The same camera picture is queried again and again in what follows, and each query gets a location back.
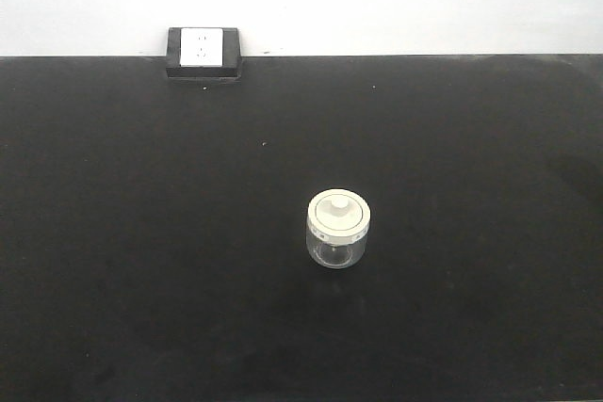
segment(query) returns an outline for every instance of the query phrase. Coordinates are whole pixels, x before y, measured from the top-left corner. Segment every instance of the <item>jar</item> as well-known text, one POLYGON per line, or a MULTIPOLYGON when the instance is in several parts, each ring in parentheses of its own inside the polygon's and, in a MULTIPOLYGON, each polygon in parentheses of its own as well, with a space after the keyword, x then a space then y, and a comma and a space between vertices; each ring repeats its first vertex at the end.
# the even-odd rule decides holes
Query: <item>jar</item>
POLYGON ((342 188, 318 193, 308 205, 310 256, 329 268, 356 264, 365 253, 369 223, 370 209, 359 195, 342 188))

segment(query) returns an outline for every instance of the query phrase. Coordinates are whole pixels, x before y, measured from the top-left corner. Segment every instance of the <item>electrical outlet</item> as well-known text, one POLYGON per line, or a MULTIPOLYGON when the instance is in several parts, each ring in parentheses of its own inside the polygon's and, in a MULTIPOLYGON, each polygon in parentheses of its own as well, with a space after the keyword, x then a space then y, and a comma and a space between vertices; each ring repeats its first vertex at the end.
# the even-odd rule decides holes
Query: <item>electrical outlet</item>
POLYGON ((241 75, 241 64, 236 28, 170 28, 166 52, 170 79, 233 81, 241 75))
POLYGON ((223 44, 221 28, 183 28, 180 66, 222 66, 223 44))

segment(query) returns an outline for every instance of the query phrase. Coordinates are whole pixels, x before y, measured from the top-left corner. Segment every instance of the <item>black table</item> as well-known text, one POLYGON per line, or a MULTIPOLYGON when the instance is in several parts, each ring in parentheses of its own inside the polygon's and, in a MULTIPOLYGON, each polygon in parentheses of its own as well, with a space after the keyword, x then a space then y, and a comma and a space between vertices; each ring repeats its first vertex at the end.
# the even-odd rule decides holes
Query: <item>black table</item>
POLYGON ((603 397, 603 56, 0 59, 0 400, 603 397), (305 247, 319 191, 367 254, 305 247))

